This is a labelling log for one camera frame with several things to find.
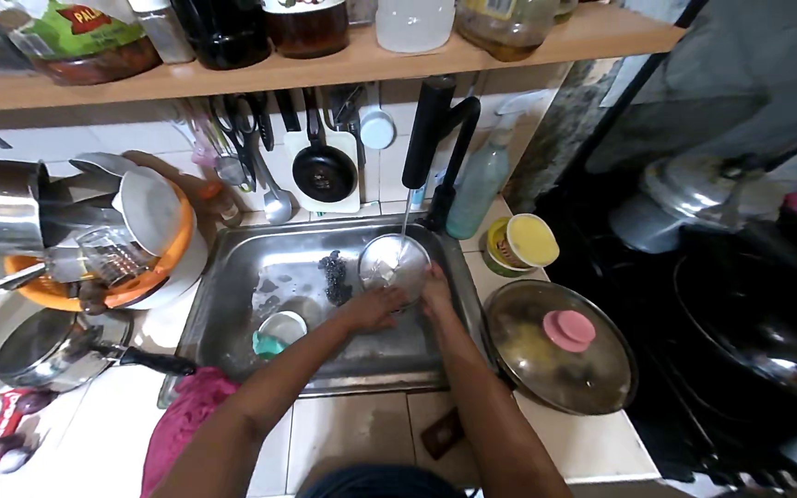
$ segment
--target black faucet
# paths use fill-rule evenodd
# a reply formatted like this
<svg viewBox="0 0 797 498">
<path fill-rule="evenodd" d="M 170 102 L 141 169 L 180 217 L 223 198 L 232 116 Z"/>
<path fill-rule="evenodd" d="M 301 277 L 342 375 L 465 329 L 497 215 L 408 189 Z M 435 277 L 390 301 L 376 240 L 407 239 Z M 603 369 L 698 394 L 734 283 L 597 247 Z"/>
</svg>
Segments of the black faucet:
<svg viewBox="0 0 797 498">
<path fill-rule="evenodd" d="M 474 96 L 451 108 L 451 99 L 456 88 L 457 82 L 451 75 L 432 76 L 423 80 L 414 131 L 411 132 L 411 144 L 407 148 L 407 159 L 404 160 L 402 184 L 410 190 L 423 187 L 429 176 L 432 160 L 436 157 L 438 143 L 462 123 L 457 144 L 448 162 L 445 180 L 436 188 L 429 212 L 419 221 L 431 231 L 441 231 L 445 227 L 448 211 L 457 195 L 453 185 L 463 158 L 470 148 L 478 117 L 482 113 L 482 105 Z"/>
</svg>

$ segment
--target kitchen sink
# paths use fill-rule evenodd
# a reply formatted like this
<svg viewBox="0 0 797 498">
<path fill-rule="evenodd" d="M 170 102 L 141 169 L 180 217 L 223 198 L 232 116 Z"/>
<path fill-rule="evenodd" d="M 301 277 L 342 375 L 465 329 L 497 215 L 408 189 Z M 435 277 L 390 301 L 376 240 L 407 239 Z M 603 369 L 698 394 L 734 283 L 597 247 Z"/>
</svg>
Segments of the kitchen sink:
<svg viewBox="0 0 797 498">
<path fill-rule="evenodd" d="M 365 245 L 401 232 L 404 214 L 316 221 L 280 227 L 261 226 L 220 232 L 202 277 L 177 355 L 201 366 L 221 368 L 242 382 L 266 361 L 254 354 L 251 336 L 273 313 L 294 311 L 310 331 L 335 307 L 325 295 L 327 280 L 318 262 L 339 251 L 346 283 L 360 292 L 358 260 Z M 445 269 L 454 309 L 468 331 L 482 326 L 481 305 L 459 243 L 409 223 L 407 235 L 426 248 Z M 435 334 L 419 303 L 397 314 L 394 328 L 361 333 L 328 360 L 300 397 L 433 390 L 447 387 Z M 176 398 L 179 379 L 166 378 L 163 408 Z"/>
</svg>

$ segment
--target white countertop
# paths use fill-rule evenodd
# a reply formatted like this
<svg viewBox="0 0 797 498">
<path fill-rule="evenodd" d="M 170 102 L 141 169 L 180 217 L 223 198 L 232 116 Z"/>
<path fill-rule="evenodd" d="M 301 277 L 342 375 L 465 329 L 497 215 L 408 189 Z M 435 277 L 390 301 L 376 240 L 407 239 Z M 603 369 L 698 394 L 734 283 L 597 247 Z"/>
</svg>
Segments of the white countertop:
<svg viewBox="0 0 797 498">
<path fill-rule="evenodd" d="M 396 207 L 381 208 L 388 213 Z M 509 210 L 499 198 L 482 226 L 503 215 Z M 511 279 L 484 266 L 474 241 L 462 246 L 483 301 Z M 542 270 L 535 277 L 547 278 Z M 197 285 L 167 307 L 139 315 L 135 345 L 171 352 L 196 289 Z M 29 490 L 30 495 L 44 492 L 54 498 L 138 496 L 149 436 L 164 413 L 156 408 L 163 379 L 147 368 L 110 368 L 92 383 L 58 398 L 38 415 L 36 422 L 46 437 L 33 459 L 13 474 L 0 475 L 0 497 L 26 495 Z M 519 393 L 516 400 L 570 484 L 660 476 L 626 413 L 573 416 Z M 452 407 L 449 392 L 297 401 L 264 444 L 248 496 L 294 494 L 304 481 L 352 462 L 415 463 L 458 486 L 477 485 L 467 441 L 438 462 L 419 443 L 419 434 Z"/>
</svg>

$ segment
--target wooden shelf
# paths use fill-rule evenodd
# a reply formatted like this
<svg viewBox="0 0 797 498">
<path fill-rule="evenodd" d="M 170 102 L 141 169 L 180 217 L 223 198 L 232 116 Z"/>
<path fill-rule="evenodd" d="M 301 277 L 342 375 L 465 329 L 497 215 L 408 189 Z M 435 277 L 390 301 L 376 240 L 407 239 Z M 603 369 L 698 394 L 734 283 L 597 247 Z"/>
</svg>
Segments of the wooden shelf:
<svg viewBox="0 0 797 498">
<path fill-rule="evenodd" d="M 0 77 L 0 109 L 215 95 L 604 59 L 670 51 L 683 34 L 681 28 L 636 12 L 581 4 L 530 58 L 502 63 L 456 33 L 436 51 L 403 55 L 377 46 L 374 28 L 358 28 L 351 30 L 348 48 L 320 59 L 285 59 L 273 54 L 257 65 L 232 71 L 211 71 L 197 62 L 161 65 L 127 80 L 88 87 L 59 87 L 45 76 Z"/>
</svg>

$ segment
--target pink towel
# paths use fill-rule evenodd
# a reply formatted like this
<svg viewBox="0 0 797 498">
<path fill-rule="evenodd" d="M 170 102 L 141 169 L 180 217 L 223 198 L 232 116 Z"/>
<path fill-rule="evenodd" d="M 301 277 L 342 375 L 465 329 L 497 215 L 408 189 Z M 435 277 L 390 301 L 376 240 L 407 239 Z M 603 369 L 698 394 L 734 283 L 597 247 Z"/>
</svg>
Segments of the pink towel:
<svg viewBox="0 0 797 498">
<path fill-rule="evenodd" d="M 141 498 L 152 493 L 171 470 L 183 448 L 211 413 L 238 390 L 239 385 L 215 367 L 199 368 L 176 387 L 179 396 L 152 431 L 143 463 Z"/>
</svg>

